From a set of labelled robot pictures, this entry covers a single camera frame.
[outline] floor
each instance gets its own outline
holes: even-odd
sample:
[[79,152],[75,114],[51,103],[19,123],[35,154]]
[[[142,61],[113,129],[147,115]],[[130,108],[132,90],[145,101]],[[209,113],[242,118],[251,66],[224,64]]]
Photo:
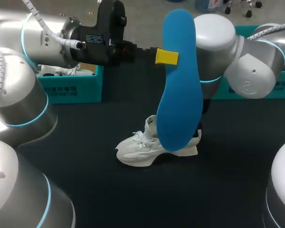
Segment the floor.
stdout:
[[[45,14],[76,16],[83,24],[94,25],[97,18],[98,0],[32,0],[35,7]],[[194,11],[194,0],[172,3],[167,0],[122,0],[126,8],[128,25],[125,39],[140,47],[161,47],[162,24],[164,17],[173,9],[183,8],[192,12],[193,16],[200,13]],[[26,10],[21,0],[0,0],[0,8]],[[263,7],[253,9],[252,18],[245,18],[247,4],[235,0],[232,13],[225,15],[235,25],[264,24],[269,22],[285,23],[285,0],[263,0]]]

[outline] insole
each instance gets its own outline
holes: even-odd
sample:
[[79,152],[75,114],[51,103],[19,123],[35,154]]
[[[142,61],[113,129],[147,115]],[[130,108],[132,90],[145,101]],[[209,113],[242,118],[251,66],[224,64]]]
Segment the insole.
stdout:
[[203,109],[192,15],[183,9],[170,12],[162,39],[164,50],[179,53],[177,66],[166,65],[166,86],[156,116],[159,140],[173,152],[192,139]]

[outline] yellow block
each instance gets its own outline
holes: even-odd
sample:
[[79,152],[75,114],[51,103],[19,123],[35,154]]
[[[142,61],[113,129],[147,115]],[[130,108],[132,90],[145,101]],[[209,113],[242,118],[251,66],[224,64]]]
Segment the yellow block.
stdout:
[[177,65],[179,54],[177,52],[165,51],[160,48],[157,49],[155,64],[170,64]]

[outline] shoelace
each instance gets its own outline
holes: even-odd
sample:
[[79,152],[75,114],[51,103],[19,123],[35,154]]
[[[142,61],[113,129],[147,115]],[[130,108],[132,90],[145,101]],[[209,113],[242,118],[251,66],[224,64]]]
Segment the shoelace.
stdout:
[[81,68],[80,63],[78,63],[76,67],[72,69],[64,69],[62,72],[64,75],[74,76],[76,75],[76,71],[79,70],[80,68]]
[[133,132],[133,134],[135,134],[133,136],[134,141],[136,141],[139,144],[139,147],[142,149],[143,147],[148,147],[148,146],[152,146],[155,144],[159,144],[159,140],[158,138],[154,138],[153,140],[147,140],[145,139],[143,133],[141,131],[138,132]]

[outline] screw hole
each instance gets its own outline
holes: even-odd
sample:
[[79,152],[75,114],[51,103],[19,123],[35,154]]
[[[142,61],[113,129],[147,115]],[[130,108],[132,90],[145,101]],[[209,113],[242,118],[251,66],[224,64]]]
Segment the screw hole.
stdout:
[[6,178],[5,174],[3,172],[0,172],[0,179]]

